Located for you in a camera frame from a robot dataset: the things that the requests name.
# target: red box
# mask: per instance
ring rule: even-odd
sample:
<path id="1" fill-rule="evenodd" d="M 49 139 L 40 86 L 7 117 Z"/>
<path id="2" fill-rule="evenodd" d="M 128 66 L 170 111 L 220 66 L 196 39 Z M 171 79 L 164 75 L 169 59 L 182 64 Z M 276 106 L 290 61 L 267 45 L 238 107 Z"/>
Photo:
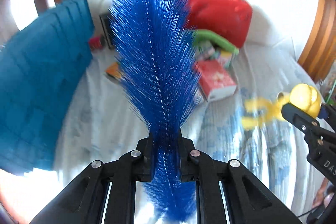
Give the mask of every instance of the red box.
<path id="1" fill-rule="evenodd" d="M 252 7 L 244 0 L 188 0 L 187 28 L 211 30 L 238 48 L 244 45 Z"/>
<path id="2" fill-rule="evenodd" d="M 224 99 L 235 92 L 236 83 L 217 60 L 199 61 L 196 69 L 201 74 L 199 85 L 209 102 Z"/>

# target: black cable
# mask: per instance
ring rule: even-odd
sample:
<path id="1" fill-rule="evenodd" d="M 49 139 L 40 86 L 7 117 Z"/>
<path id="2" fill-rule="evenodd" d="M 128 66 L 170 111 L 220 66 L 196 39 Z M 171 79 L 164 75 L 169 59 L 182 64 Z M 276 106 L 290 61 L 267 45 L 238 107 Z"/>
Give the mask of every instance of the black cable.
<path id="1" fill-rule="evenodd" d="M 309 214 L 309 213 L 311 213 L 313 210 L 315 210 L 316 209 L 316 207 L 315 208 L 313 208 L 313 209 L 311 209 L 311 210 L 309 210 L 308 212 L 305 212 L 305 213 L 303 213 L 303 214 L 301 214 L 301 215 L 299 215 L 297 218 L 300 218 L 300 217 L 302 217 L 302 216 L 305 216 L 305 215 L 307 215 L 307 214 Z"/>

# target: red book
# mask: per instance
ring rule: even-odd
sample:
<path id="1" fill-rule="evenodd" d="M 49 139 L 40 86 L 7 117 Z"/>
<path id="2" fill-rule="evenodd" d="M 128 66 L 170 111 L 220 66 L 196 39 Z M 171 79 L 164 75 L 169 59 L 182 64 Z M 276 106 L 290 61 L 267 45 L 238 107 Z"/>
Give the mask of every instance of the red book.
<path id="1" fill-rule="evenodd" d="M 224 99 L 236 90 L 236 83 L 217 60 L 199 61 L 196 68 L 201 74 L 199 85 L 208 101 Z"/>

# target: blue bristle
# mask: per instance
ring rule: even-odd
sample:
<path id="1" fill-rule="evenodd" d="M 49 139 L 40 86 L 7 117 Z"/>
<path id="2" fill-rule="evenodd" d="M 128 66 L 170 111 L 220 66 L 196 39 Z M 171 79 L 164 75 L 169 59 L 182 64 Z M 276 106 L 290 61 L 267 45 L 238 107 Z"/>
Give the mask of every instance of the blue bristle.
<path id="1" fill-rule="evenodd" d="M 186 0 L 112 0 L 122 84 L 154 136 L 155 175 L 146 191 L 156 215 L 185 221 L 195 212 L 195 184 L 180 183 L 176 138 L 196 102 L 193 34 Z"/>

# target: yellow blurred object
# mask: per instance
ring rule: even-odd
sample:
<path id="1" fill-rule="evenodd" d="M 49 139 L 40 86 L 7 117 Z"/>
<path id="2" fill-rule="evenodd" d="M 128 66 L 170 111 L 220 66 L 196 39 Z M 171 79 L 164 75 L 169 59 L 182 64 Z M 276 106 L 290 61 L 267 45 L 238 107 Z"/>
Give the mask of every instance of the yellow blurred object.
<path id="1" fill-rule="evenodd" d="M 265 111 L 262 115 L 256 118 L 242 117 L 241 123 L 245 130 L 250 130 L 263 123 L 270 122 L 274 118 L 284 121 L 285 119 L 282 117 L 281 109 L 287 103 L 295 105 L 308 115 L 316 118 L 320 113 L 321 102 L 321 96 L 313 86 L 298 84 L 292 89 L 290 94 L 280 92 L 276 101 L 273 103 L 265 98 L 246 100 L 245 109 L 247 112 L 253 113 L 262 109 Z"/>

